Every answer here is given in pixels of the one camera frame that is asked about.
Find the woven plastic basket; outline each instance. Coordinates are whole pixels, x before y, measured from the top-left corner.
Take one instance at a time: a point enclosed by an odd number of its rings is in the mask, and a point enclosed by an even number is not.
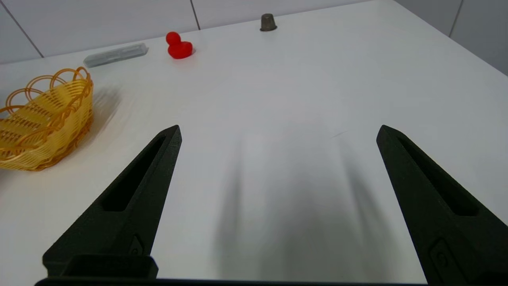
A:
[[[65,73],[72,73],[72,80],[63,80]],[[34,88],[44,80],[49,81],[48,91]],[[0,119],[0,168],[39,171],[70,154],[90,130],[92,93],[93,82],[83,67],[36,77],[11,93],[0,109],[9,113]],[[12,105],[19,94],[28,103]]]

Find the white wall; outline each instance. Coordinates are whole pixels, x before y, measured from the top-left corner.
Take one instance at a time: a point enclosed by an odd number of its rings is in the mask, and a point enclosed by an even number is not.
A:
[[[395,0],[427,23],[450,35],[461,0]]]
[[[197,30],[189,0],[2,0],[43,56]]]
[[[451,37],[508,75],[507,0],[464,0]]]
[[[0,5],[0,63],[40,58],[16,22]]]
[[[368,0],[194,0],[201,29],[235,24],[272,13],[275,16],[329,8]]]

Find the table surface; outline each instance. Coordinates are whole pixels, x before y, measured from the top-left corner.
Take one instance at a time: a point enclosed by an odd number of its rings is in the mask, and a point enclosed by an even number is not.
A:
[[[158,277],[425,282],[379,154],[408,135],[508,221],[508,78],[392,0],[182,34],[196,53],[90,69],[95,122],[47,170],[0,171],[2,285],[159,131],[183,143],[152,256]],[[0,66],[0,94],[112,47]]]

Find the basket rim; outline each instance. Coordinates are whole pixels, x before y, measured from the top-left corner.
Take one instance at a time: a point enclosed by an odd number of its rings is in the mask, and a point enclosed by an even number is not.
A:
[[[80,73],[80,71],[84,71],[86,76],[84,77]],[[72,73],[74,73],[73,79],[71,81],[68,81],[68,82],[66,82],[63,79],[61,79],[59,76],[62,73],[64,73],[64,72],[72,72]],[[41,92],[41,91],[39,91],[37,89],[33,89],[32,88],[32,86],[37,81],[44,80],[44,79],[50,79],[50,88],[48,90],[46,90],[45,92]],[[39,95],[37,97],[39,97],[39,96],[46,96],[46,95],[49,95],[52,90],[54,90],[54,89],[56,89],[58,87],[65,86],[65,85],[72,85],[75,82],[82,81],[82,80],[85,81],[85,84],[82,87],[82,91],[78,95],[76,95],[67,104],[67,106],[65,106],[62,109],[61,112],[55,113],[54,115],[52,115],[53,118],[47,123],[46,126],[41,127],[41,128],[39,128],[39,129],[37,129],[35,131],[32,131],[32,132],[30,132],[28,134],[25,134],[24,136],[20,137],[12,146],[0,148],[0,152],[2,152],[2,153],[3,152],[9,152],[9,151],[13,153],[13,156],[8,156],[8,157],[5,157],[5,158],[0,157],[0,161],[1,162],[8,162],[8,161],[14,160],[18,156],[22,155],[24,152],[37,150],[38,148],[42,147],[43,144],[47,141],[47,137],[48,136],[50,136],[54,132],[57,132],[57,131],[61,130],[63,128],[63,126],[65,125],[65,123],[66,123],[67,119],[69,118],[69,116],[71,114],[73,114],[73,113],[76,113],[80,108],[82,108],[82,104],[81,104],[82,100],[92,94],[92,91],[93,91],[93,82],[91,80],[90,73],[88,73],[88,71],[86,71],[85,68],[79,67],[76,70],[73,70],[73,69],[62,69],[62,70],[56,72],[52,76],[51,75],[42,75],[42,76],[36,77],[36,78],[32,79],[31,81],[29,81],[29,83],[27,84],[27,86],[25,88],[17,89],[15,91],[13,91],[9,95],[7,100],[6,100],[6,106],[3,107],[3,108],[0,108],[0,112],[8,111],[9,112],[9,116],[7,118],[0,119],[0,121],[9,120],[13,116],[16,116],[16,114],[20,110],[29,108],[30,102],[33,101],[33,99],[31,98],[31,95],[29,94],[31,91],[35,91],[36,93],[39,93]],[[55,82],[60,82],[61,84],[55,86],[54,85]],[[25,96],[28,99],[28,103],[25,104],[25,105],[11,105],[10,103],[12,102],[12,99],[14,98],[14,96],[16,96],[18,94],[21,94],[23,92],[25,93]],[[81,102],[78,103],[77,107],[73,106],[76,103],[76,101],[81,101]],[[41,132],[48,132],[48,134],[43,139],[38,141],[35,145],[22,146],[22,143],[24,141],[26,141],[28,138],[30,138],[31,136],[34,136],[36,134],[39,134]]]

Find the red rubber duck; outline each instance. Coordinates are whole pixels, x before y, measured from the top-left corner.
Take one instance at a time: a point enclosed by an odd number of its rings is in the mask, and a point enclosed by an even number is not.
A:
[[[169,44],[168,53],[174,59],[183,59],[192,54],[191,42],[182,42],[177,32],[169,32],[166,35],[166,42]]]

